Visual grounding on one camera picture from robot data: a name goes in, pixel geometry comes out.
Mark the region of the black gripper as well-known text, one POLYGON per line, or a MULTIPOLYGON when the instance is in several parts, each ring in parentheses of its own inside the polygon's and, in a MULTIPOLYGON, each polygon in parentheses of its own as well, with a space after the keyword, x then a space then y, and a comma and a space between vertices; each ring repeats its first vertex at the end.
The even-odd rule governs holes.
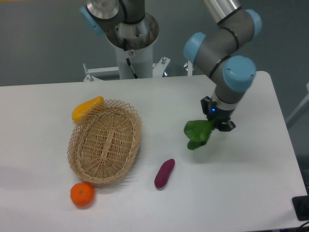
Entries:
POLYGON ((206 96, 200 100, 200 103, 202 112, 207 119, 215 119, 215 129, 222 132, 229 132, 236 127, 235 123, 230 119, 231 114, 236 108, 235 103, 226 103, 217 96, 212 96, 212 98, 206 96))

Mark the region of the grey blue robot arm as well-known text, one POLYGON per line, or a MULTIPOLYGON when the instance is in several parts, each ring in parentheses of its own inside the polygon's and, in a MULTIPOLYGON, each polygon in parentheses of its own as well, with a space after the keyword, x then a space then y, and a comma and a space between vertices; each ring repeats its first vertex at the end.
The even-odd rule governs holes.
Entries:
MULTIPOLYGON (((211 36, 192 35, 183 55, 216 85, 214 93, 201 100, 203 113, 219 131, 231 131, 235 124, 230 117, 256 75, 254 62, 235 52, 260 33, 262 19, 236 0, 207 0, 205 5, 219 29, 211 36)), ((153 77, 152 46, 159 26, 146 13, 144 1, 88 0, 80 14, 95 34, 106 35, 114 46, 122 79, 153 77)))

